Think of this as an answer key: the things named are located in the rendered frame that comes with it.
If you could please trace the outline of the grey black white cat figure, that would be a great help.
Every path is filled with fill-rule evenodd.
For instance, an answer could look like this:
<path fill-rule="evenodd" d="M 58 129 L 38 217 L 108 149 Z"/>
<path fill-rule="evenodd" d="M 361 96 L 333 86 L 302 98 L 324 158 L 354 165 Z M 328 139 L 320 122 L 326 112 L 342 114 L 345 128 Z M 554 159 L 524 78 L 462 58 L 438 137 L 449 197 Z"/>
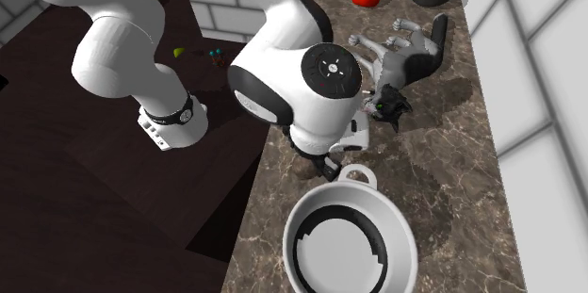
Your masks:
<path fill-rule="evenodd" d="M 400 91 L 440 68 L 448 24 L 449 17 L 439 13 L 433 18 L 429 37 L 419 24 L 403 18 L 396 19 L 392 27 L 409 31 L 409 39 L 391 36 L 386 42 L 378 43 L 360 34 L 349 36 L 349 45 L 361 44 L 376 54 L 373 61 L 357 53 L 353 55 L 367 69 L 374 82 L 374 89 L 363 102 L 363 110 L 373 120 L 388 122 L 395 130 L 399 129 L 400 116 L 413 110 Z"/>

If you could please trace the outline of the dark robot stand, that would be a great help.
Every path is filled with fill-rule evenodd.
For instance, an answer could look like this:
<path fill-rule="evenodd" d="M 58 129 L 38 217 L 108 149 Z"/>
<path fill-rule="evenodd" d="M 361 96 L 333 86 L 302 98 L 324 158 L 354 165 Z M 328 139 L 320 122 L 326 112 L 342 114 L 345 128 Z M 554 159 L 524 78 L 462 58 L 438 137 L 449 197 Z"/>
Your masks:
<path fill-rule="evenodd" d="M 50 7 L 0 48 L 0 183 L 8 165 L 22 178 L 64 181 L 82 166 L 182 248 L 230 259 L 268 127 L 241 109 L 226 71 L 206 56 L 239 45 L 205 39 L 187 0 L 169 0 L 156 59 L 172 66 L 209 108 L 209 128 L 193 146 L 162 152 L 137 124 L 131 99 L 82 90 L 70 73 L 74 50 L 90 26 L 78 8 Z M 186 51 L 175 57 L 175 48 Z"/>

